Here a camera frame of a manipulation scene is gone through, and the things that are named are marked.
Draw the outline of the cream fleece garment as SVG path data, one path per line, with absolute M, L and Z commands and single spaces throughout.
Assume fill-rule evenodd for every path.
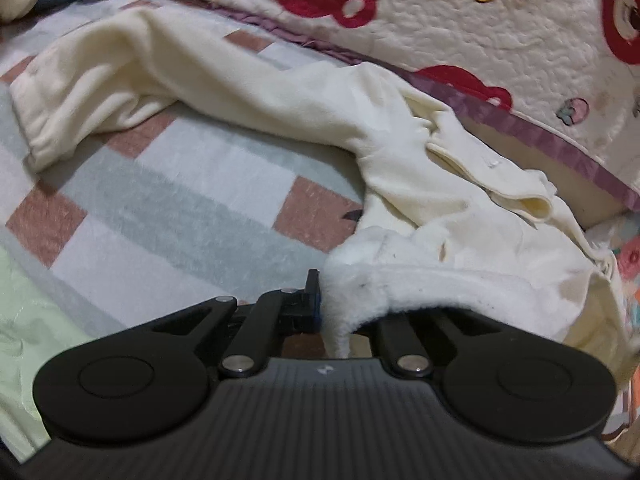
M 614 256 L 553 184 L 384 68 L 280 58 L 202 14 L 81 26 L 1 93 L 6 228 L 123 326 L 320 266 L 330 351 L 438 302 L 570 344 L 638 350 Z

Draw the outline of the light green cloth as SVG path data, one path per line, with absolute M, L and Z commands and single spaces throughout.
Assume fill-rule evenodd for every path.
M 20 462 L 49 441 L 32 395 L 40 366 L 58 352 L 89 340 L 2 250 L 1 443 Z

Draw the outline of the plaid bed blanket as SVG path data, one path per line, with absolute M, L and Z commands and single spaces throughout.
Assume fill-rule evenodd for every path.
M 299 287 L 361 212 L 348 153 L 247 131 L 181 104 L 90 136 L 40 174 L 1 98 L 1 243 L 99 337 L 217 295 Z

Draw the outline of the floral bed sheet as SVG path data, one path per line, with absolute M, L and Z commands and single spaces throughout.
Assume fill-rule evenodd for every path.
M 639 331 L 639 214 L 626 212 L 605 220 L 587 231 L 586 237 L 599 248 L 611 249 L 620 271 L 624 296 L 625 324 Z M 623 385 L 605 425 L 604 438 L 614 440 L 639 416 L 639 369 Z

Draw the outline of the bear print quilt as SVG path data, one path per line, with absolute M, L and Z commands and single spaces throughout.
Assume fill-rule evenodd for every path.
M 418 84 L 639 206 L 639 0 L 202 0 Z

